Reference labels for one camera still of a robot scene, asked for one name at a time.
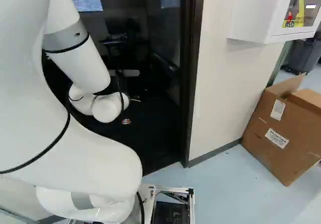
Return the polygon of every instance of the black cable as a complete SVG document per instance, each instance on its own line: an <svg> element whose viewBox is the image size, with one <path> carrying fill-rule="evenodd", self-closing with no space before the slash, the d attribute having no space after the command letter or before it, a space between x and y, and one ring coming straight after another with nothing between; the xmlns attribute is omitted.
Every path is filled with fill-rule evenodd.
<svg viewBox="0 0 321 224"><path fill-rule="evenodd" d="M141 213L141 224L145 224L145 211L144 211L144 205L141 199L141 196L139 192L136 193L138 201L139 201L139 206L140 206L140 213Z"/></svg>
<svg viewBox="0 0 321 224"><path fill-rule="evenodd" d="M54 139L54 141L47 147L45 148L42 152L40 152L39 154L37 154L35 157L33 157L32 159L26 161L25 163L18 165L14 168L8 169L8 170L3 170L0 171L0 175L3 174L8 174L17 170L20 170L22 168L25 168L26 166L34 163L35 161L37 161L38 159L40 159L41 157L43 157L45 154L47 154L59 141L60 139L64 136L65 132L67 131L69 124L70 124L70 119L71 119L71 114L70 114L70 102L69 102L69 93L67 93L66 96L66 104L65 104L65 108L67 110L67 121L65 123L64 128L62 129L62 131L60 132L60 134Z"/></svg>
<svg viewBox="0 0 321 224"><path fill-rule="evenodd" d="M124 98L122 96L122 92L120 90L120 84L119 84L119 76L118 76L118 72L116 71L116 80L117 80L117 88L118 88L118 92L120 94L120 101L121 101L121 114L122 112L124 112Z"/></svg>
<svg viewBox="0 0 321 224"><path fill-rule="evenodd" d="M21 164L21 165L18 165L14 168L11 168L11 169L8 169L8 170L3 170L3 171L0 171L0 175L3 175L3 174L8 174L10 172L14 172L16 170L20 170L32 163L34 163L36 160L40 159L41 157L43 157L48 151L50 151L57 143L58 141L62 138L62 136L64 135L64 133L66 132L68 126L69 126L69 123L70 123L70 113L68 112L68 117L67 117L67 121L65 123L65 126L64 128L62 129L62 131L60 132L60 134L56 137L56 139L47 147L45 148L42 152L40 152L38 155L36 155L34 158L28 160L27 162Z"/></svg>

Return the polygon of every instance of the blue floor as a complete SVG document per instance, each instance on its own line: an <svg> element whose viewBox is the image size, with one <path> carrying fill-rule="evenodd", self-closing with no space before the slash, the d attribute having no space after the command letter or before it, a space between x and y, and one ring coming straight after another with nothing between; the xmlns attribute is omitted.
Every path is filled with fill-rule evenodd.
<svg viewBox="0 0 321 224"><path fill-rule="evenodd" d="M281 71L276 82L294 75ZM302 88L321 93L321 66ZM321 222L321 168L314 166L283 186L241 145L190 169L179 163L143 178L144 183L193 187L196 223L317 224Z"/></svg>

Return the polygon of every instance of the door frame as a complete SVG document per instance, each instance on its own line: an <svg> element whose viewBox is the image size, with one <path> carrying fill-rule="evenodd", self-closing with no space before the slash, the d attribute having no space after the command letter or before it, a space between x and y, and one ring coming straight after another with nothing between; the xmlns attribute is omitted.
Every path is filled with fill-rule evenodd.
<svg viewBox="0 0 321 224"><path fill-rule="evenodd" d="M181 0L181 163L189 162L204 0Z"/></svg>

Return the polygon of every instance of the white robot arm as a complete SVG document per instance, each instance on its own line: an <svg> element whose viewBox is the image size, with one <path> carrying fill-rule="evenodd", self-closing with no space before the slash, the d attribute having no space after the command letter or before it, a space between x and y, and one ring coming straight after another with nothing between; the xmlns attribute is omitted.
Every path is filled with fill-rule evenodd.
<svg viewBox="0 0 321 224"><path fill-rule="evenodd" d="M35 185L40 203L54 214L121 223L141 184L139 157L81 126L42 73L43 47L74 82L71 102L83 97L83 105L73 103L77 109L105 122L119 114L119 94L100 97L91 108L91 94L105 89L110 76L78 12L71 0L1 1L0 174ZM113 113L108 106L115 106Z"/></svg>

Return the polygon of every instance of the trash can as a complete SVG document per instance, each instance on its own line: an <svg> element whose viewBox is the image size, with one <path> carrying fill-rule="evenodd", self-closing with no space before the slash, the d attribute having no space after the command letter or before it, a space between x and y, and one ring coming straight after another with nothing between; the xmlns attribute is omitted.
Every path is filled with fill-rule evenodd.
<svg viewBox="0 0 321 224"><path fill-rule="evenodd" d="M288 64L282 68L287 72L300 75L313 70L321 57L321 33L313 38L295 40L288 56Z"/></svg>

